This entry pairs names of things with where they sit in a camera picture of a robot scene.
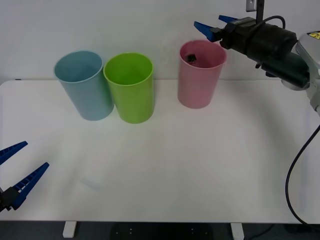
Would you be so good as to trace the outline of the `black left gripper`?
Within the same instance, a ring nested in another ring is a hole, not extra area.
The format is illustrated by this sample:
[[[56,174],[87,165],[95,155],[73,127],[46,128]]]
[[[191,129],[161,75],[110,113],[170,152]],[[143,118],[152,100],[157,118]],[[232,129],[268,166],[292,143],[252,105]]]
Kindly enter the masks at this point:
[[[5,161],[7,161],[27,145],[28,143],[26,141],[22,141],[20,143],[0,150],[0,165],[2,165]],[[9,187],[5,191],[0,188],[0,212],[2,212],[4,209],[7,209],[8,211],[10,211],[11,209],[17,210],[27,199],[27,195],[37,184],[37,182],[49,166],[49,163],[45,162],[27,177],[16,183],[14,186]]]

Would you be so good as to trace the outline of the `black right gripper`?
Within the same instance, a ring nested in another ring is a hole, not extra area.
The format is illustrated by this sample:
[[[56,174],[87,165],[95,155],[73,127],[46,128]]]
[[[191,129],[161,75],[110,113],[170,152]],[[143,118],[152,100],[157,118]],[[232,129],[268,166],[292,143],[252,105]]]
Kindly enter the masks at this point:
[[[247,40],[251,29],[255,26],[255,19],[252,17],[237,19],[226,15],[219,15],[218,19],[226,23],[224,29],[198,21],[195,21],[193,26],[210,42],[220,41],[220,45],[224,49],[233,49],[241,54],[246,54]]]

